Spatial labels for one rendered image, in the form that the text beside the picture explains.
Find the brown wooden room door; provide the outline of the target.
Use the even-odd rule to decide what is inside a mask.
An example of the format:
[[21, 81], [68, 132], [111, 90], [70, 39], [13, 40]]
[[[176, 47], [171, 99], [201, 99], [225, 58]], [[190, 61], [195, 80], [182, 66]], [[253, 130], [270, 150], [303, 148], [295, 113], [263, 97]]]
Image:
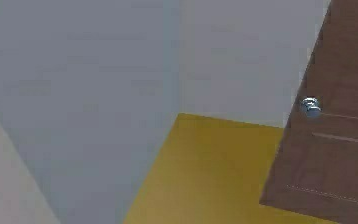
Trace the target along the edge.
[[[307, 117], [306, 97], [321, 114]], [[358, 0], [331, 0], [260, 202], [358, 224]]]

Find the silver round door knob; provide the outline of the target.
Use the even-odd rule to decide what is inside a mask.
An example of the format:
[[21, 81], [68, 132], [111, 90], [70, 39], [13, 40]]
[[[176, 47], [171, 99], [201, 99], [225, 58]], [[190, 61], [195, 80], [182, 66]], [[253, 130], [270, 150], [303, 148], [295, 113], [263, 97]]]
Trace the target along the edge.
[[321, 108], [319, 106], [319, 101], [317, 98], [304, 98], [300, 103], [300, 107], [304, 114], [309, 118], [316, 118], [321, 114]]

